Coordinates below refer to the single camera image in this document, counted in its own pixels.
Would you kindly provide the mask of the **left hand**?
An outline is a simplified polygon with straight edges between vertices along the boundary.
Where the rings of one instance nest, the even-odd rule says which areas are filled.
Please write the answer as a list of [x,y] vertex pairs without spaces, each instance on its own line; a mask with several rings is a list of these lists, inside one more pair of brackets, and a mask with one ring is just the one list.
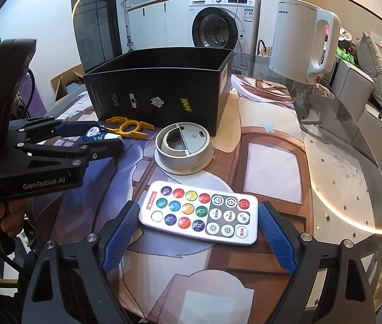
[[22,232],[27,204],[27,199],[11,201],[8,207],[0,202],[0,228],[9,237]]

